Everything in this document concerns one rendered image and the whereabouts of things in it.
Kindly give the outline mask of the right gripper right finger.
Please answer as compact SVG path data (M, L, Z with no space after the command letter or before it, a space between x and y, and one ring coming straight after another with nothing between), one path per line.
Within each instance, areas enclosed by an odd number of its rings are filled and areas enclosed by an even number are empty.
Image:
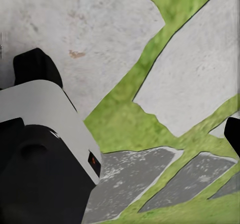
M240 157L240 118L229 117L227 119L224 136Z

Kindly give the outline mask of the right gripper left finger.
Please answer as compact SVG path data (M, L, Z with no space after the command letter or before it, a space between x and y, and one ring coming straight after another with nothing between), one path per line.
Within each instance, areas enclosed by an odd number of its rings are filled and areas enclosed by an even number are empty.
M26 137L21 117L0 123L0 177Z

